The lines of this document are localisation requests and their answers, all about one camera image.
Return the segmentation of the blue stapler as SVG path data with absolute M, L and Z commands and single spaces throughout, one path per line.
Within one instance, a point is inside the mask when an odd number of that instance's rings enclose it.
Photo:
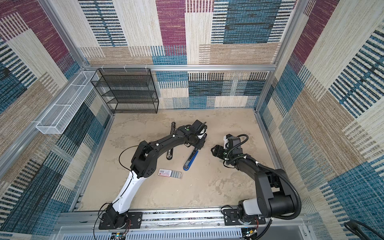
M 184 166 L 183 166 L 183 170 L 184 171 L 188 171 L 193 163 L 193 161 L 195 160 L 197 154 L 198 154 L 199 150 L 197 148 L 195 148 L 193 150 L 193 152 L 191 153 L 191 155 L 188 157 L 188 159 L 186 160 Z

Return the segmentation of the red white staple box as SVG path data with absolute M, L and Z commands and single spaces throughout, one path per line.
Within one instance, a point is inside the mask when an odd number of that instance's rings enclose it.
M 159 169 L 158 175 L 161 177 L 171 177 L 172 172 L 173 172 L 172 170 Z

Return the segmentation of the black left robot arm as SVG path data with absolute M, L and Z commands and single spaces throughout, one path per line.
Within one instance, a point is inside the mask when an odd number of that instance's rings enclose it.
M 155 173 L 158 158 L 180 145 L 192 146 L 201 150 L 206 141 L 207 129 L 205 123 L 196 120 L 191 125 L 178 127 L 171 134 L 159 140 L 149 143 L 140 142 L 131 160 L 131 166 L 128 168 L 127 180 L 116 199 L 107 205 L 101 215 L 98 229 L 117 230 L 128 228 L 129 224 L 134 228 L 133 217 L 129 216 L 132 200 L 144 180 Z

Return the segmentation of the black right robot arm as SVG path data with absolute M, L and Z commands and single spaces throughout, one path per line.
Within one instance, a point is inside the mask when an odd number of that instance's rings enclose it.
M 255 182 L 256 197 L 241 200 L 237 212 L 242 224 L 251 222 L 252 217 L 293 220 L 302 210 L 302 201 L 294 185 L 282 169 L 267 167 L 249 154 L 245 154 L 242 145 L 249 136 L 228 134 L 224 145 L 211 149 L 212 155 L 223 160 L 226 168 L 234 168 L 248 175 Z

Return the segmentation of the black mesh shelf rack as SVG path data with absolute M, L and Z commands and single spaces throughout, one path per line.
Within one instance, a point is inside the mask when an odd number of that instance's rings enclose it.
M 156 114 L 159 97 L 146 68 L 99 68 L 91 83 L 113 114 Z

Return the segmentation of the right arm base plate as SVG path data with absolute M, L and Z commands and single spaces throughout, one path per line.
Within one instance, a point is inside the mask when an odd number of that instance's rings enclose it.
M 221 213 L 224 216 L 226 226 L 264 225 L 267 223 L 266 219 L 261 215 L 246 215 L 243 211 L 233 208 L 221 208 Z

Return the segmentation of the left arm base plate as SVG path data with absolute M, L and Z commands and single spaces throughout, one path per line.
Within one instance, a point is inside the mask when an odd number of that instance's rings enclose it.
M 142 224 L 143 212 L 127 212 L 116 215 L 112 212 L 104 213 L 99 230 L 139 229 Z

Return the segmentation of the aluminium front rail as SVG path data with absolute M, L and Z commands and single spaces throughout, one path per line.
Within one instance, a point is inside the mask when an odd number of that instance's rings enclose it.
M 132 226 L 100 230 L 95 211 L 62 213 L 51 240 L 314 240 L 315 231 L 305 216 L 294 220 L 257 216 L 242 225 L 234 208 L 181 208 L 134 210 Z

